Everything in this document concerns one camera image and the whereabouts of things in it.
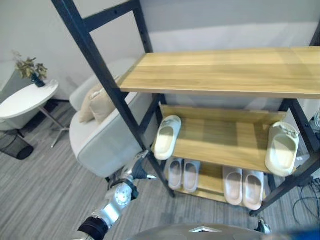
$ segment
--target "potted plant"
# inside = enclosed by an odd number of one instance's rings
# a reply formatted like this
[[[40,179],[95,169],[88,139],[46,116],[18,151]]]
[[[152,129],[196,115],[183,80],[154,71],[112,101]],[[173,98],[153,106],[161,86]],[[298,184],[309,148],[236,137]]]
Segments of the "potted plant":
[[[20,72],[23,79],[31,79],[38,88],[46,85],[43,80],[47,78],[48,69],[43,65],[43,63],[35,65],[34,60],[36,60],[36,58],[31,59],[28,57],[26,60],[22,60],[20,53],[13,52],[13,54],[16,61],[15,68]]]

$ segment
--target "black vase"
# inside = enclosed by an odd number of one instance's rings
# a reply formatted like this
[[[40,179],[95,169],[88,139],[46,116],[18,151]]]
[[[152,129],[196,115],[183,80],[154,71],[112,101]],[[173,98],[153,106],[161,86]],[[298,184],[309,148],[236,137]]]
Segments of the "black vase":
[[[32,74],[31,82],[33,82],[38,88],[42,88],[44,85],[46,85],[44,81],[42,81],[35,73]]]

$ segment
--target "white round table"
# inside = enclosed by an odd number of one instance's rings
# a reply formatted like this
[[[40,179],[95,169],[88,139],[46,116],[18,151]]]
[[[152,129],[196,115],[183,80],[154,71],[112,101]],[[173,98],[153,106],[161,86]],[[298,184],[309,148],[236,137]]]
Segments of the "white round table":
[[[58,86],[58,81],[51,80],[43,87],[37,87],[35,84],[31,84],[17,91],[0,105],[0,119],[11,119],[38,108],[60,128],[59,134],[51,145],[53,148],[61,134],[65,131],[69,131],[69,128],[64,127],[41,105],[56,94]]]

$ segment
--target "white slide sandal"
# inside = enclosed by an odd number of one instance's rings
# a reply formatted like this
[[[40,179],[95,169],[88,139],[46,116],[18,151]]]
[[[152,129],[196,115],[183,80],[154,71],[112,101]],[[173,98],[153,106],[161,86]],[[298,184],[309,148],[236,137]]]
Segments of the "white slide sandal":
[[[169,165],[169,187],[173,190],[181,188],[183,174],[183,159],[173,158]]]
[[[261,207],[264,194],[264,173],[243,170],[243,204],[251,210]]]
[[[269,130],[269,143],[265,166],[275,175],[287,177],[292,174],[299,136],[297,130],[286,122],[276,122]]]
[[[223,167],[223,191],[226,201],[239,205],[243,198],[243,171],[241,168]]]
[[[198,188],[200,162],[184,160],[183,187],[188,193],[194,193]]]
[[[160,124],[154,146],[154,156],[158,160],[169,159],[175,150],[181,129],[181,119],[176,115],[167,116]]]

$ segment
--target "black metal frame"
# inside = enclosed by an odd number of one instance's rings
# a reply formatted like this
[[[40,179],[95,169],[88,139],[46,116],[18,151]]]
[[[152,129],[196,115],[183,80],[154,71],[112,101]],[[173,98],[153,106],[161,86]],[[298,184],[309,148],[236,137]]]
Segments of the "black metal frame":
[[[56,10],[60,14],[64,24],[71,33],[73,39],[80,48],[82,54],[86,58],[90,67],[94,71],[95,75],[101,82],[102,86],[110,96],[115,107],[118,109],[123,120],[129,127],[131,133],[135,137],[136,141],[142,148],[142,150],[149,150],[148,160],[157,173],[158,178],[163,183],[167,192],[171,197],[175,194],[168,186],[168,181],[164,175],[162,167],[156,160],[154,154],[151,151],[150,146],[147,145],[144,132],[147,129],[149,122],[151,121],[153,113],[156,113],[157,119],[159,119],[159,102],[164,98],[161,94],[154,95],[154,101],[148,109],[146,116],[143,118],[142,123],[138,125],[134,115],[132,114],[129,106],[127,105],[125,98],[128,95],[127,92],[121,92],[114,78],[112,77],[105,61],[103,60],[94,40],[92,39],[90,32],[109,23],[118,17],[133,11],[135,20],[137,22],[139,34],[143,42],[144,50],[146,53],[152,52],[152,46],[148,35],[147,26],[144,20],[142,8],[139,0],[131,0],[119,4],[117,6],[108,8],[94,14],[92,16],[82,19],[80,13],[77,10],[73,0],[51,0]]]
[[[166,100],[163,94],[153,94],[153,101],[148,108],[144,118],[140,125],[138,125],[135,117],[133,116],[129,106],[125,102],[125,98],[128,95],[127,92],[121,92],[109,72],[106,63],[104,62],[97,46],[95,45],[90,32],[93,30],[123,16],[131,11],[139,30],[139,34],[143,43],[143,47],[146,53],[153,52],[148,29],[145,23],[143,11],[139,0],[129,0],[117,6],[105,9],[97,14],[81,18],[73,0],[51,0],[60,14],[62,20],[70,31],[73,39],[79,46],[82,54],[85,56],[87,62],[91,66],[95,75],[100,80],[101,84],[105,88],[106,92],[113,101],[115,107],[118,109],[120,115],[124,119],[125,123],[129,127],[136,141],[142,148],[142,150],[150,150],[148,159],[156,171],[159,179],[162,181],[166,190],[170,196],[174,197],[174,192],[169,188],[168,181],[163,173],[165,162],[163,161],[159,165],[158,161],[154,157],[150,146],[146,145],[146,139],[144,133],[155,113],[158,124],[162,121],[162,114],[159,107],[159,102],[166,104]],[[318,26],[316,33],[311,41],[311,46],[318,45],[320,43],[320,26]],[[279,186],[276,187],[275,179],[272,174],[268,175],[268,182],[271,188],[271,193],[262,202],[262,206],[258,210],[250,212],[250,216],[256,216],[261,211],[269,207],[275,201],[280,199],[283,195],[289,192],[294,187],[298,186],[299,183],[303,182],[312,173],[320,168],[320,142],[317,140],[315,134],[309,126],[309,122],[296,99],[284,99],[282,101],[280,111],[291,110],[294,119],[300,129],[301,135],[305,141],[307,149],[310,153],[310,158],[296,172],[287,177],[286,180]]]

